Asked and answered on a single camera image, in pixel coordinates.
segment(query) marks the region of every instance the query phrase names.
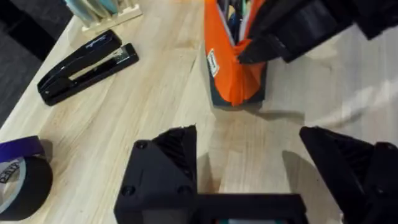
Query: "screw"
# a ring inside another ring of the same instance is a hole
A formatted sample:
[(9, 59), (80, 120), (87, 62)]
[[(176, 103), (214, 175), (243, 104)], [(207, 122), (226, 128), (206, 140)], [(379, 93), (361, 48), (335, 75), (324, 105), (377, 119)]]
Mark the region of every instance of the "screw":
[(136, 192), (136, 188), (134, 186), (124, 186), (122, 188), (122, 195), (125, 197), (132, 196)]
[(148, 143), (144, 141), (138, 141), (136, 142), (136, 148), (138, 149), (145, 149), (147, 147)]

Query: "gray floor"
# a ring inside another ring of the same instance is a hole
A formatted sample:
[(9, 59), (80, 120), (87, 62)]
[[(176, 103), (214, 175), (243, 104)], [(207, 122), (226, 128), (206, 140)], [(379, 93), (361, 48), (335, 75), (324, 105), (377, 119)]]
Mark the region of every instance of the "gray floor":
[[(55, 39), (62, 33), (72, 16), (62, 0), (12, 2), (31, 15)], [(41, 63), (17, 42), (0, 32), (0, 126), (7, 119)]]

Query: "black tape roll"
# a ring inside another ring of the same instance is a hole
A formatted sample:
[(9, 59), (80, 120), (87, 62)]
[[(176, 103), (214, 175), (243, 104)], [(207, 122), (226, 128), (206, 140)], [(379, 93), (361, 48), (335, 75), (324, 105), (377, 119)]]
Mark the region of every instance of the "black tape roll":
[(16, 189), (0, 205), (0, 220), (23, 220), (35, 213), (44, 203), (52, 186), (52, 170), (45, 159), (20, 157)]

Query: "orange pencil case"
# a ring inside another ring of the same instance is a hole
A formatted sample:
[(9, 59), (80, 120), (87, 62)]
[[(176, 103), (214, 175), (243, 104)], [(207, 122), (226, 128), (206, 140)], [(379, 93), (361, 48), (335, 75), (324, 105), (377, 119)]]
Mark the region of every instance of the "orange pencil case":
[(239, 54), (251, 43), (248, 32), (265, 0), (252, 0), (244, 38), (234, 44), (217, 0), (205, 0), (205, 50), (211, 99), (216, 106), (260, 102), (265, 97), (266, 62), (242, 64)]

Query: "black plastic part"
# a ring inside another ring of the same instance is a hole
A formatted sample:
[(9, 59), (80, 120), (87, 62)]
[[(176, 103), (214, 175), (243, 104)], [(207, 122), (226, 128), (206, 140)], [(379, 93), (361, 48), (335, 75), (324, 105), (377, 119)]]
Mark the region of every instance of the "black plastic part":
[(306, 208), (295, 194), (214, 194), (198, 195), (197, 215), (201, 224), (214, 220), (278, 220), (307, 224)]
[(398, 223), (398, 148), (322, 128), (303, 127), (300, 136), (345, 224)]
[(108, 30), (69, 55), (39, 81), (37, 88), (44, 102), (52, 106), (139, 60), (134, 47), (126, 44), (121, 47), (122, 56), (115, 56), (74, 80), (69, 78), (107, 57), (120, 46), (120, 39), (112, 30)]
[(291, 62), (357, 23), (368, 39), (398, 25), (396, 0), (268, 0), (249, 31), (241, 63), (282, 57)]
[(45, 202), (52, 186), (52, 170), (45, 159), (24, 157), (26, 177), (21, 191), (5, 211), (0, 213), (2, 221), (19, 221), (35, 213)]
[(119, 224), (212, 224), (217, 219), (307, 224), (299, 195), (200, 195), (196, 127), (173, 128), (132, 149), (114, 214)]

